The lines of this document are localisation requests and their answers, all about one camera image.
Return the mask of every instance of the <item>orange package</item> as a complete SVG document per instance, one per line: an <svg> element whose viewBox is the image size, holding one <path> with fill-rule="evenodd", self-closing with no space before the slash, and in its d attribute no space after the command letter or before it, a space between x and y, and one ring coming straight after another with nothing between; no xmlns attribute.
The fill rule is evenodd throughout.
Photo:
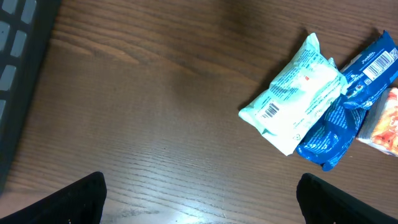
<svg viewBox="0 0 398 224"><path fill-rule="evenodd" d="M393 156L398 156L398 88L386 89L372 105L358 140Z"/></svg>

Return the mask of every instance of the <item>blue package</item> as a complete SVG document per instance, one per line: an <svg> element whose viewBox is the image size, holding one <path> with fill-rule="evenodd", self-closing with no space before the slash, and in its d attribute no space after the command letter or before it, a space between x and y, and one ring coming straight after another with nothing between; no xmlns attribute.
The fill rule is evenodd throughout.
<svg viewBox="0 0 398 224"><path fill-rule="evenodd" d="M337 165L365 118L365 109L346 109L345 100L343 95L337 98L296 148L299 155L321 165L323 171Z"/></svg>
<svg viewBox="0 0 398 224"><path fill-rule="evenodd" d="M358 134L366 111L398 76L398 50L383 35L341 70L350 84L297 146L302 157L329 171L344 156Z"/></svg>
<svg viewBox="0 0 398 224"><path fill-rule="evenodd" d="M348 109L370 109L383 91L398 76L398 50L387 31L366 50L355 57L341 70L350 87L347 100L343 103Z"/></svg>

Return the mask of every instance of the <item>plastic wrapper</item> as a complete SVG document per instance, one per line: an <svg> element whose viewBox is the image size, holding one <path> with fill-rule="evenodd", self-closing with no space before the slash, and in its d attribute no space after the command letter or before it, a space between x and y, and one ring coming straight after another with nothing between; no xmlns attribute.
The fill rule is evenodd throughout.
<svg viewBox="0 0 398 224"><path fill-rule="evenodd" d="M302 157L331 170L358 134L367 109L396 78L396 46L387 32L342 69L349 87L297 146Z"/></svg>
<svg viewBox="0 0 398 224"><path fill-rule="evenodd" d="M358 140L393 156L398 156L398 88L384 91L369 110Z"/></svg>
<svg viewBox="0 0 398 224"><path fill-rule="evenodd" d="M269 89L239 116L287 156L346 88L346 78L321 55L311 34Z"/></svg>
<svg viewBox="0 0 398 224"><path fill-rule="evenodd" d="M350 87L344 107L370 109L383 91L397 78L398 50L388 32L341 70Z"/></svg>

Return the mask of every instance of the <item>keyboard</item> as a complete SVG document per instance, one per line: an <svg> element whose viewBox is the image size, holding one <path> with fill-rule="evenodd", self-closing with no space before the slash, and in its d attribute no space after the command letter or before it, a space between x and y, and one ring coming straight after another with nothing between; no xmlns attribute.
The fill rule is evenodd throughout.
<svg viewBox="0 0 398 224"><path fill-rule="evenodd" d="M0 193L60 0L0 0Z"/></svg>

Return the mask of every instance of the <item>wooden table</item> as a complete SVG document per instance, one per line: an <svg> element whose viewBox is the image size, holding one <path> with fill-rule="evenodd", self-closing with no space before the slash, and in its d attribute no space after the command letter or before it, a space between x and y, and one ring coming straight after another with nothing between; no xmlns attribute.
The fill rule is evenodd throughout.
<svg viewBox="0 0 398 224"><path fill-rule="evenodd" d="M304 223L311 172L398 218L398 158L355 142L331 172L238 117L316 32L341 68L395 0L64 0L6 185L9 213L99 170L102 223Z"/></svg>

